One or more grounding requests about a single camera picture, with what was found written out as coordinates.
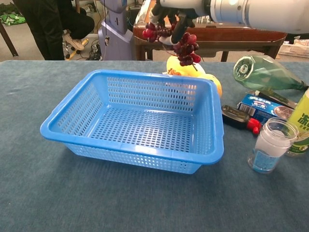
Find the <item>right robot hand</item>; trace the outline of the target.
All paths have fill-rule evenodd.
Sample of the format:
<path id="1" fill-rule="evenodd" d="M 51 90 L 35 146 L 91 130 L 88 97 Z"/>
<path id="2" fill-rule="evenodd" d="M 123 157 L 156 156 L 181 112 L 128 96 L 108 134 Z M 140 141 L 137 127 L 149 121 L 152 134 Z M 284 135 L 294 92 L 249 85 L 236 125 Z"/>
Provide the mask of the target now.
<path id="1" fill-rule="evenodd" d="M 176 45 L 188 27 L 193 28 L 193 19 L 200 16 L 210 15 L 209 0 L 157 0 L 154 7 L 148 13 L 149 21 L 157 24 L 167 16 L 172 24 L 174 17 L 177 16 L 177 22 L 173 33 L 168 36 L 160 36 L 159 41 L 166 45 Z"/>

